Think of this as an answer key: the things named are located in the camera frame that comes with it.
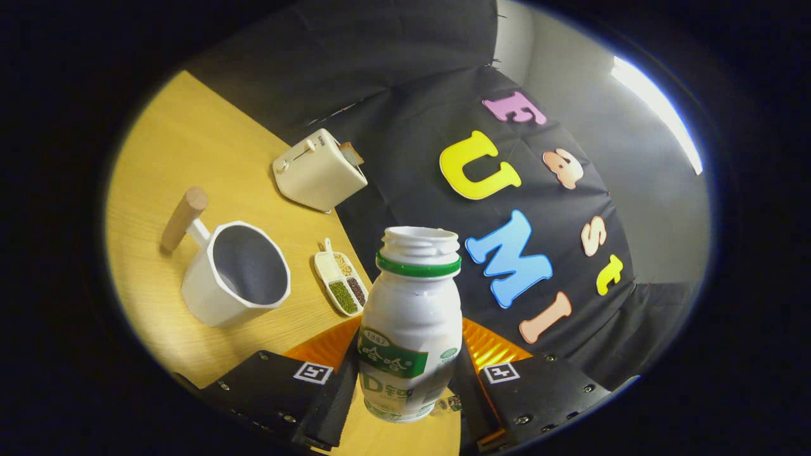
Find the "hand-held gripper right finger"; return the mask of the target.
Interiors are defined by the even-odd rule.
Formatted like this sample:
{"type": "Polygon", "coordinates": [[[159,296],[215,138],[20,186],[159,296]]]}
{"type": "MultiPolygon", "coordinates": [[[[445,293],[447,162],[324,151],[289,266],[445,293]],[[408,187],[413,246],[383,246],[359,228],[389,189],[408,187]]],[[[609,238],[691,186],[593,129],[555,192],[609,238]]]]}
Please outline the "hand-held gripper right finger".
{"type": "Polygon", "coordinates": [[[464,452],[506,452],[549,438],[610,398],[611,391],[558,355],[532,355],[463,320],[456,362],[464,452]]]}

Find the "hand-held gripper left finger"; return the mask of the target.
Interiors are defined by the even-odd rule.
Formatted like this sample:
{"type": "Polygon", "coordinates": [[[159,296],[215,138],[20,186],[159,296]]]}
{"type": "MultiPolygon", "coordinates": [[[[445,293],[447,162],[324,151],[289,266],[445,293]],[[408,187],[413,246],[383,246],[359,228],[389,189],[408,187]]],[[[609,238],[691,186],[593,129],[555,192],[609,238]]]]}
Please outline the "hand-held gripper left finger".
{"type": "Polygon", "coordinates": [[[361,317],[352,317],[284,354],[258,350],[200,389],[200,398],[243,424],[299,450],[341,444],[359,367],[361,317]]]}

